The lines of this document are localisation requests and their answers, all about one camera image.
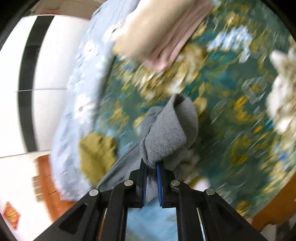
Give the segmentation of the grey fleece sweatpants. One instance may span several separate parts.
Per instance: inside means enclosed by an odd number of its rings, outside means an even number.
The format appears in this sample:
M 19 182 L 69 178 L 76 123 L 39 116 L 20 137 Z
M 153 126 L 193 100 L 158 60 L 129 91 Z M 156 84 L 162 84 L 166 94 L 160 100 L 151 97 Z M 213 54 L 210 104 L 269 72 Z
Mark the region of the grey fleece sweatpants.
M 199 159 L 195 151 L 198 116 L 191 99 L 174 94 L 165 107 L 150 108 L 140 126 L 141 140 L 114 163 L 97 187 L 100 191 L 113 189 L 144 161 L 148 166 L 145 200 L 150 202 L 157 196 L 157 162 L 163 161 L 179 180 L 193 171 Z

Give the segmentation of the olive green knit garment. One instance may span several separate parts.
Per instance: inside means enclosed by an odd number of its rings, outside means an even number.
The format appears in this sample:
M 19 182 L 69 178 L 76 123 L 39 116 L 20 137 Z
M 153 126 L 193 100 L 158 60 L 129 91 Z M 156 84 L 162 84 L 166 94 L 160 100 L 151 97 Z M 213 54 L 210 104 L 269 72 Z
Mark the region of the olive green knit garment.
M 117 143 L 113 137 L 90 133 L 79 142 L 80 170 L 96 186 L 115 161 Z

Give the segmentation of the teal floral bed blanket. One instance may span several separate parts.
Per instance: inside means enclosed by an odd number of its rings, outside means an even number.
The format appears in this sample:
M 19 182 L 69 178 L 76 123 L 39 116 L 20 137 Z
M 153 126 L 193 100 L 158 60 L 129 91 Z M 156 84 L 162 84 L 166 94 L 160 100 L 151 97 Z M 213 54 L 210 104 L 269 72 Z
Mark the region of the teal floral bed blanket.
M 288 51 L 291 33 L 268 1 L 222 1 L 165 72 L 115 57 L 94 130 L 122 158 L 144 136 L 149 109 L 175 93 L 191 99 L 198 136 L 176 177 L 214 189 L 250 220 L 295 174 L 295 144 L 266 106 L 277 75 L 269 57 Z

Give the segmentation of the blue grey floral quilt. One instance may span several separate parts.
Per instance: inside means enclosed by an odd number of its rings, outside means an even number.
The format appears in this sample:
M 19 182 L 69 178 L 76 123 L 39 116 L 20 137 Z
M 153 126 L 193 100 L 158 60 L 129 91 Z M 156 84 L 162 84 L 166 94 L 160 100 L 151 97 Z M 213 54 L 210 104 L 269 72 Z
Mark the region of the blue grey floral quilt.
M 66 86 L 65 108 L 51 147 L 51 175 L 64 201 L 78 201 L 91 184 L 80 171 L 79 142 L 95 123 L 103 86 L 114 59 L 112 31 L 138 1 L 106 1 L 92 15 L 81 38 Z

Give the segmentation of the beige pink folded garment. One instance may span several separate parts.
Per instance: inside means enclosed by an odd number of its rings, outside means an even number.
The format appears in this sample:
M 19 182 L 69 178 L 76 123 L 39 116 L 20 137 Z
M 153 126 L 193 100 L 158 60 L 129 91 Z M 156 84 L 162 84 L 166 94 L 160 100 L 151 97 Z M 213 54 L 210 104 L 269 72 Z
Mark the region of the beige pink folded garment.
M 212 8 L 209 0 L 140 1 L 112 33 L 113 51 L 161 72 L 176 60 Z

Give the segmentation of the orange wooden bed frame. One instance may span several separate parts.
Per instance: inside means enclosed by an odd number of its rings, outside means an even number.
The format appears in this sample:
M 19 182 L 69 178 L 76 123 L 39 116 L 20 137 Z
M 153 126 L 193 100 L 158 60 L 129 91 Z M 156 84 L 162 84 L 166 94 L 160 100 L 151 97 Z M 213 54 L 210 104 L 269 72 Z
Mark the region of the orange wooden bed frame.
M 38 178 L 49 217 L 52 222 L 55 222 L 68 211 L 75 202 L 64 201 L 60 198 L 59 192 L 55 189 L 52 181 L 49 158 L 49 154 L 37 158 Z

